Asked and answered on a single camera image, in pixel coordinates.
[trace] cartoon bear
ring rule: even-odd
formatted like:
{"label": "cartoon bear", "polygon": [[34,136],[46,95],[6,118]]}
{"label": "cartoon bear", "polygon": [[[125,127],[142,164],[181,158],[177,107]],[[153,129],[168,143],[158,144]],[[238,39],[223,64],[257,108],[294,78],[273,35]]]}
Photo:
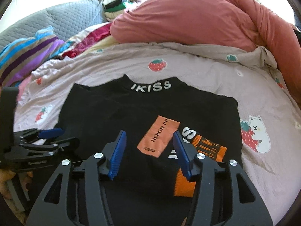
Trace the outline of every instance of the cartoon bear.
{"label": "cartoon bear", "polygon": [[258,115],[257,117],[249,116],[249,123],[254,134],[252,135],[253,140],[258,141],[256,150],[259,153],[266,153],[271,148],[270,138],[266,132],[265,126],[262,122],[262,118]]}

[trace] silver screw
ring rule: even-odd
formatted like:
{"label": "silver screw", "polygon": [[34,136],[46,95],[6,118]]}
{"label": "silver screw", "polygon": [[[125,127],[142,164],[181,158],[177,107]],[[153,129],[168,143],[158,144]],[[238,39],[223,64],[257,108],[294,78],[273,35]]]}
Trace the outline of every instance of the silver screw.
{"label": "silver screw", "polygon": [[102,154],[102,153],[96,153],[96,154],[94,155],[94,157],[95,157],[96,159],[100,159],[100,158],[103,157],[103,154]]}
{"label": "silver screw", "polygon": [[70,161],[68,159],[62,161],[63,166],[69,165]]}
{"label": "silver screw", "polygon": [[205,156],[203,153],[198,153],[198,154],[197,154],[197,157],[198,157],[199,159],[204,159],[206,156]]}
{"label": "silver screw", "polygon": [[229,163],[230,163],[231,166],[236,166],[237,165],[236,160],[230,160]]}

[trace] green cloth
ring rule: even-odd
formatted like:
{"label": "green cloth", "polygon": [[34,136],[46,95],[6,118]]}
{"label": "green cloth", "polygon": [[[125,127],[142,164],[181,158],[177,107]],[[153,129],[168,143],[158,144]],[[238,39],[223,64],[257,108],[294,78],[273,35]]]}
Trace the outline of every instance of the green cloth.
{"label": "green cloth", "polygon": [[128,5],[131,5],[133,4],[132,2],[124,2],[124,3],[121,3],[119,4],[118,6],[116,7],[112,7],[112,8],[109,8],[109,9],[106,9],[106,12],[117,12],[119,10],[123,10],[125,8],[127,8]]}

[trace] red fabric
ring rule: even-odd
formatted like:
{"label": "red fabric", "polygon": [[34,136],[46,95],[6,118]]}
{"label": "red fabric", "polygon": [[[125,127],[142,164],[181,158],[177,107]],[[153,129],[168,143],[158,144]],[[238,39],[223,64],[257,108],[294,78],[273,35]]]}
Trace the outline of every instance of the red fabric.
{"label": "red fabric", "polygon": [[77,55],[81,54],[100,40],[106,38],[107,36],[111,35],[110,34],[110,27],[111,23],[106,24],[90,34],[87,35],[85,39],[83,39],[79,44],[76,45],[76,47],[70,51],[67,51],[63,53],[62,57],[68,56],[69,58],[74,58]]}
{"label": "red fabric", "polygon": [[217,44],[247,52],[264,46],[301,106],[301,48],[285,20],[255,0],[147,0],[110,28],[119,43]]}

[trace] gray quilted headboard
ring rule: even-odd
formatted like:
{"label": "gray quilted headboard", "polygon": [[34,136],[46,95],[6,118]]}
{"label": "gray quilted headboard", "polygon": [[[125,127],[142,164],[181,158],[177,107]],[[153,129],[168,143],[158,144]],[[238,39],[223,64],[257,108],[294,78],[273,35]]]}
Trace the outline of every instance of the gray quilted headboard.
{"label": "gray quilted headboard", "polygon": [[0,52],[18,38],[31,37],[42,28],[52,26],[59,39],[66,41],[83,29],[107,22],[103,0],[82,0],[49,7],[14,23],[0,33]]}

